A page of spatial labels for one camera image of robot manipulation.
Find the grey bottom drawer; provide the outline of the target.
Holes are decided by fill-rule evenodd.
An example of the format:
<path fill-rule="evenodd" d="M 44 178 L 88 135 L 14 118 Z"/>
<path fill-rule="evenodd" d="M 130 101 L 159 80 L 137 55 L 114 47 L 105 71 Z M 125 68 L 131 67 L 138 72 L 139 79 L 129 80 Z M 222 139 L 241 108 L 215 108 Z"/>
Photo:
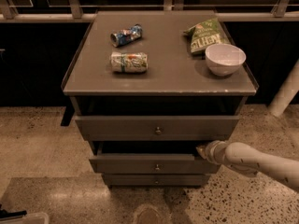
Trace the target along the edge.
<path fill-rule="evenodd" d="M 202 186 L 209 175 L 113 175 L 103 174 L 108 186 Z"/>

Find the grey top drawer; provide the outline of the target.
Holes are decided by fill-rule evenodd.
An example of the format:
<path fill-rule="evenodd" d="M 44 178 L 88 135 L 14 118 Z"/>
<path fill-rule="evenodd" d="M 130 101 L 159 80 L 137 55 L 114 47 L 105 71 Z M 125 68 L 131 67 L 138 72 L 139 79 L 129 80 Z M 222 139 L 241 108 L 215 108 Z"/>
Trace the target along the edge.
<path fill-rule="evenodd" d="M 86 141 L 227 140 L 239 116 L 76 116 Z"/>

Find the clear plastic box corner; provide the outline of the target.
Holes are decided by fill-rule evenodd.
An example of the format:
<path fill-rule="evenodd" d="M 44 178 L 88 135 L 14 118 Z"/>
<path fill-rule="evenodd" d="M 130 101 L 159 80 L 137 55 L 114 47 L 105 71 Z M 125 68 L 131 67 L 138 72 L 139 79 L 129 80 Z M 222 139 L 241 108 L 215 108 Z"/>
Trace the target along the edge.
<path fill-rule="evenodd" d="M 0 218 L 0 224 L 50 224 L 50 218 L 46 213 L 18 214 Z"/>

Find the blue crushed soda can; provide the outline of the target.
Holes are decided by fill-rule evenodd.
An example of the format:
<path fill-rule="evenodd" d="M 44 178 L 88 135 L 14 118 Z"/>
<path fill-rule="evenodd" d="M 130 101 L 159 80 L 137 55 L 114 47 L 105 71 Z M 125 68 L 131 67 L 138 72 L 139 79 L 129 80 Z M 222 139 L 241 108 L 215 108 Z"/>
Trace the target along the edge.
<path fill-rule="evenodd" d="M 114 47 L 121 47 L 127 45 L 143 35 L 143 29 L 140 24 L 136 24 L 128 29 L 119 30 L 117 33 L 110 35 L 111 43 Z"/>

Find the white bowl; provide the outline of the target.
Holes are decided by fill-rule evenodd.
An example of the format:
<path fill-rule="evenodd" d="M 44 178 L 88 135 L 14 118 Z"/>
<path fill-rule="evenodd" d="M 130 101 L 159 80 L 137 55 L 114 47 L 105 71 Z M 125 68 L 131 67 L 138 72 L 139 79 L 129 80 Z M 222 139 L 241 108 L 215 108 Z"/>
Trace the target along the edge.
<path fill-rule="evenodd" d="M 216 76 L 225 77 L 236 72 L 245 62 L 245 52 L 231 44 L 213 44 L 205 50 L 206 65 Z"/>

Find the white pillar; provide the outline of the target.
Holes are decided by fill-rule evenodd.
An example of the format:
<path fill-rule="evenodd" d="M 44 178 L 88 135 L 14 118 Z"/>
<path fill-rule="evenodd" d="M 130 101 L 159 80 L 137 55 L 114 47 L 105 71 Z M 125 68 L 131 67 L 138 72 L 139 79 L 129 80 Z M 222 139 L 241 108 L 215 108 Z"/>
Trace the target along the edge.
<path fill-rule="evenodd" d="M 299 59 L 278 90 L 268 109 L 272 115 L 279 117 L 299 92 Z"/>

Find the black object bottom left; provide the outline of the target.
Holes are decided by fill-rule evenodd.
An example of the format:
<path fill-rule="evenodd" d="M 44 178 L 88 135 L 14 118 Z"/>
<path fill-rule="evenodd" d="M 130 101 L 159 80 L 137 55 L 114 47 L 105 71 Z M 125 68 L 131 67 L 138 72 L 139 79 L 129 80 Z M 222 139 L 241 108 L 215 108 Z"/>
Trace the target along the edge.
<path fill-rule="evenodd" d="M 8 212 L 7 210 L 3 209 L 2 205 L 0 204 L 0 219 L 13 218 L 13 217 L 23 217 L 26 214 L 27 214 L 26 210 L 16 211 L 16 212 Z"/>

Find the green white soda can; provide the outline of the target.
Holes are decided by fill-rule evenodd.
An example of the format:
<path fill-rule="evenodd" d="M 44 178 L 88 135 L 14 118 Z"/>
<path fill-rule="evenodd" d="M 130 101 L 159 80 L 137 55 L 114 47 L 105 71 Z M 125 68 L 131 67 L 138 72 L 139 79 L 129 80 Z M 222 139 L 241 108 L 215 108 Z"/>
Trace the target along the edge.
<path fill-rule="evenodd" d="M 144 52 L 113 52 L 110 55 L 110 64 L 113 72 L 144 73 L 148 70 L 148 55 Z"/>

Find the grey drawer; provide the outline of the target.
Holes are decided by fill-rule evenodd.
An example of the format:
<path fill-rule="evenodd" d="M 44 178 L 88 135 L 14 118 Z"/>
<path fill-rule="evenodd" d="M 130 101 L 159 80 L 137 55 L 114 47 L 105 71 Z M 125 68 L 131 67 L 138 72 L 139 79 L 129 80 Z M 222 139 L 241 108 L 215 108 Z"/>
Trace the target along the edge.
<path fill-rule="evenodd" d="M 113 175 L 215 174 L 220 166 L 204 160 L 196 141 L 104 142 L 90 157 L 96 173 Z"/>
<path fill-rule="evenodd" d="M 202 186 L 209 175 L 113 175 L 103 174 L 108 186 Z"/>
<path fill-rule="evenodd" d="M 86 141 L 227 140 L 239 116 L 76 116 Z"/>

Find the grey drawer cabinet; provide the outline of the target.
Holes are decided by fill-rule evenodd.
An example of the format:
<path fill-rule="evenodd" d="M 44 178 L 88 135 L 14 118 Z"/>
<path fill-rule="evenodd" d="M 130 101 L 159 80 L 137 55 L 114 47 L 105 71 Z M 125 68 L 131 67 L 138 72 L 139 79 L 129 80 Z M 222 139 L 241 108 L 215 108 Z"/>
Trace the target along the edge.
<path fill-rule="evenodd" d="M 192 56 L 185 30 L 214 14 L 164 11 L 97 13 L 78 57 L 64 79 L 63 91 L 76 116 L 239 116 L 258 85 L 246 67 L 218 77 Z M 110 35 L 140 24 L 141 39 L 122 52 L 148 55 L 147 72 L 117 74 L 110 66 L 116 51 Z M 92 156 L 104 142 L 87 141 Z"/>

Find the metal window railing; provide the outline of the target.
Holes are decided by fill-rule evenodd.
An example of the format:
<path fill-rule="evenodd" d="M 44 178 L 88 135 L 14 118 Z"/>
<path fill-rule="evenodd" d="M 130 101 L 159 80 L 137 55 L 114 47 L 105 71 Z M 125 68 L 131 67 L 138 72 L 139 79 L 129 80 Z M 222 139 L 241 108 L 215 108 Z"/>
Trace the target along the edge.
<path fill-rule="evenodd" d="M 222 21 L 296 21 L 298 10 L 299 0 L 0 0 L 4 21 L 79 21 L 109 11 L 209 12 Z"/>

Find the green chip bag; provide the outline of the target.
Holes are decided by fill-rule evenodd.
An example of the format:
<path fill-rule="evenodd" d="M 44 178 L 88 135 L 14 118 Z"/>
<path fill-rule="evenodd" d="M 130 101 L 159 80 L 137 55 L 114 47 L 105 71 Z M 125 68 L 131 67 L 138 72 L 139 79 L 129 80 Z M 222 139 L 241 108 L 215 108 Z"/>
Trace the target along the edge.
<path fill-rule="evenodd" d="M 187 29 L 184 34 L 191 39 L 191 54 L 203 54 L 213 44 L 229 44 L 217 18 L 202 21 Z"/>

